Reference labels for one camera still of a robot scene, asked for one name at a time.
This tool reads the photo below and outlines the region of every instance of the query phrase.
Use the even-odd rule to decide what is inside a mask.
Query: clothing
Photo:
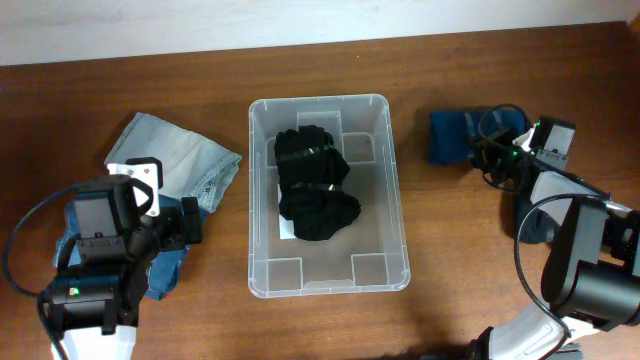
[[[360,203],[340,190],[350,167],[323,128],[279,133],[274,145],[280,175],[280,214],[297,238],[327,240],[360,215]]]
[[[478,123],[485,111],[434,111],[431,113],[428,162],[448,165],[469,160],[473,152],[469,138],[478,135]],[[487,115],[482,123],[482,131],[489,135],[500,129],[512,128],[518,133],[524,131],[525,121],[514,110],[496,110]]]
[[[160,207],[180,206],[180,199],[198,199],[202,222],[213,213],[225,190],[238,172],[242,157],[202,135],[181,129],[149,114],[138,113],[127,125],[107,156],[108,163],[124,164],[130,158],[155,157],[162,162],[163,187],[159,189]],[[65,207],[67,228],[56,243],[57,264],[62,245],[79,233],[73,203]],[[180,268],[189,247],[184,250],[159,253],[148,271],[149,289],[146,296],[161,300],[173,290],[180,277]],[[80,263],[78,249],[71,253],[69,265]]]

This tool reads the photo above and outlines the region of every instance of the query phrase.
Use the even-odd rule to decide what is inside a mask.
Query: black cloth
[[[280,214],[293,220],[293,232],[299,239],[327,240],[360,215],[360,203],[353,196],[320,189],[341,186],[350,170],[333,144],[331,134],[314,125],[276,137]]]

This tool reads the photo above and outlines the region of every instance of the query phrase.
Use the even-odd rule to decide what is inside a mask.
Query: blue cloth
[[[431,113],[428,161],[431,164],[448,165],[467,161],[473,157],[469,138],[478,135],[478,123],[485,111],[434,111]],[[515,110],[497,110],[482,123],[482,131],[489,135],[495,131],[512,128],[518,134],[524,131],[525,121]]]
[[[153,115],[137,113],[113,146],[105,165],[124,164],[128,159],[141,157],[155,157],[162,162],[164,185],[158,190],[160,207],[180,206],[181,198],[194,196],[198,199],[202,222],[216,210],[242,159],[200,134]],[[65,207],[65,219],[67,229],[56,244],[54,266],[58,263],[61,245],[78,233],[73,204]],[[188,253],[189,249],[158,254],[148,271],[148,297],[160,300],[176,287]],[[74,248],[69,264],[79,263],[80,254]]]

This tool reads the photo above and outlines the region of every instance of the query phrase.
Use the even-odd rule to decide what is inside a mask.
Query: white backdrop
[[[640,0],[0,0],[0,65],[630,21]]]

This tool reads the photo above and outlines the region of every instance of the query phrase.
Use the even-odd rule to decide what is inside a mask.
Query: white plastic bin
[[[353,224],[320,242],[281,239],[279,132],[314,124],[351,167]],[[257,100],[249,108],[249,289],[260,298],[402,290],[410,270],[389,103],[381,95]]]

